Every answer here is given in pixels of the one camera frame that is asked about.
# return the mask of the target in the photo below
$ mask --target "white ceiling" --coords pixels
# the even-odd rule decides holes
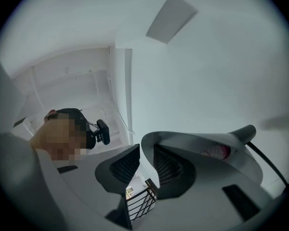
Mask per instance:
[[[141,0],[23,0],[0,36],[0,62],[14,78],[70,51],[114,44],[115,30]]]
[[[148,0],[117,32],[116,47],[132,49],[134,143],[152,131],[227,133],[253,124],[253,142],[289,181],[287,22],[270,0],[185,1],[198,13],[167,45],[145,36],[161,0]],[[279,128],[263,126],[278,117]],[[284,184],[252,154],[262,186],[278,196]],[[143,154],[141,162],[158,182]]]
[[[108,48],[50,58],[18,75],[13,83],[26,97],[17,120],[28,117],[36,130],[43,125],[43,118],[50,110],[78,108],[88,121],[95,123],[103,119],[111,134],[118,133],[108,85]]]

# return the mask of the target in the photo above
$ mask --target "white wall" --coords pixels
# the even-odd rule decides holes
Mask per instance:
[[[43,124],[51,109],[78,108],[88,121],[104,120],[110,136],[119,133],[108,84],[108,48],[81,50],[48,59],[24,71],[13,82],[26,96],[18,120],[28,117],[34,129]],[[41,103],[33,89],[36,90]],[[98,143],[100,151],[122,145],[111,137],[109,145]]]
[[[113,45],[115,30],[141,0],[23,0],[0,36],[11,77],[51,57]]]
[[[25,101],[0,64],[0,133],[12,130]]]
[[[145,38],[146,29],[137,27],[132,33],[138,34],[129,40],[126,28],[141,27],[139,17],[154,19],[148,10],[161,6],[154,0],[138,8],[123,23],[123,33],[118,32],[118,41],[132,49],[134,142],[158,130],[225,133],[253,124],[253,142],[289,180],[289,129],[268,131],[261,126],[289,114],[287,24],[272,7],[263,6],[264,0],[186,1],[198,14],[168,45]],[[281,181],[255,158],[263,169],[262,186],[277,196]],[[143,154],[141,161],[156,183],[158,176]]]
[[[109,73],[115,117],[123,144],[133,144],[131,123],[131,50],[109,48]]]
[[[145,181],[150,178],[149,174],[147,173],[147,171],[145,170],[145,168],[142,166],[141,163],[135,174],[142,180],[143,183],[145,183]]]
[[[145,189],[144,187],[144,183],[142,182],[142,180],[139,177],[136,177],[135,179],[133,179],[129,185],[133,188],[134,190],[134,194],[136,195],[137,193],[141,192],[142,190]]]

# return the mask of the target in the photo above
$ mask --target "person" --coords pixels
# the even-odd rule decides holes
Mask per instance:
[[[46,150],[52,160],[77,160],[88,148],[88,130],[88,121],[80,110],[51,110],[29,142],[33,149]]]

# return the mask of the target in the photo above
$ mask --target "black cable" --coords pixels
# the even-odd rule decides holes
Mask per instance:
[[[257,153],[271,168],[275,171],[275,173],[280,177],[280,179],[283,181],[285,186],[288,186],[288,182],[284,178],[284,176],[279,172],[277,167],[270,161],[269,158],[267,158],[252,142],[248,142],[246,145],[248,145],[255,153]]]
[[[96,125],[96,124],[93,124],[93,123],[91,123],[91,122],[88,122],[88,124],[91,125],[91,126],[93,126],[93,127],[95,127],[95,128],[97,128],[97,125]]]

